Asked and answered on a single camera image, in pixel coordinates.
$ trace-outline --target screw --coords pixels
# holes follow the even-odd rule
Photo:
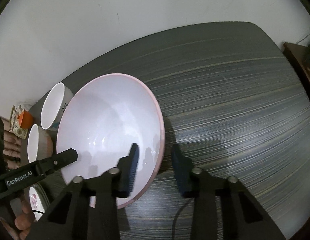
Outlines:
[[[84,180],[84,179],[83,179],[82,176],[76,176],[76,177],[74,177],[73,182],[74,182],[74,183],[80,183],[80,182],[82,182],[83,180]]]
[[[119,173],[119,168],[116,168],[116,167],[114,167],[114,168],[111,168],[111,169],[109,169],[109,171],[108,171],[110,174],[117,174],[117,173]]]
[[[238,179],[235,176],[229,176],[227,179],[230,183],[236,183]]]
[[[192,169],[192,173],[194,173],[194,174],[201,174],[202,171],[203,170],[201,168],[199,168],[199,167],[195,167],[195,168]]]

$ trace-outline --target white cup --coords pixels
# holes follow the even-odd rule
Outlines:
[[[40,116],[43,129],[58,130],[61,117],[73,96],[74,94],[63,83],[56,84],[50,90]]]
[[[54,146],[49,134],[34,124],[29,132],[27,153],[29,163],[42,160],[53,154]]]

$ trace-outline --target orange cup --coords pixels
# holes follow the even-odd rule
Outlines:
[[[34,123],[34,118],[31,113],[26,110],[23,110],[21,114],[18,116],[19,125],[23,129],[29,129]]]

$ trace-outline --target ceramic bowl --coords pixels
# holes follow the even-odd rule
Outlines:
[[[78,152],[78,160],[61,170],[65,182],[115,167],[132,143],[139,145],[135,184],[128,199],[117,199],[118,208],[138,199],[154,180],[164,155],[164,121],[155,96],[137,78],[113,73],[94,79],[73,97],[59,125],[57,153]]]
[[[53,153],[53,142],[49,134],[34,124],[29,132],[27,154],[29,163],[50,157]]]
[[[58,130],[61,117],[73,96],[74,94],[63,83],[56,84],[50,90],[40,116],[43,129]]]
[[[42,190],[39,184],[35,184],[29,188],[29,201],[31,208],[34,211],[35,218],[38,221],[43,214],[36,211],[45,213],[49,206],[47,196],[45,195],[45,192]]]

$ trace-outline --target gray table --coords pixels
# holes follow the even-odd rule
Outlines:
[[[223,22],[156,33],[96,58],[63,82],[76,93],[116,72],[152,90],[166,129],[159,174],[138,201],[118,211],[122,239],[189,239],[193,206],[177,192],[170,162],[175,142],[211,174],[238,176],[286,237],[304,224],[310,214],[310,102],[260,28]],[[45,97],[31,109],[36,123]],[[57,172],[43,186],[53,199],[65,183]]]

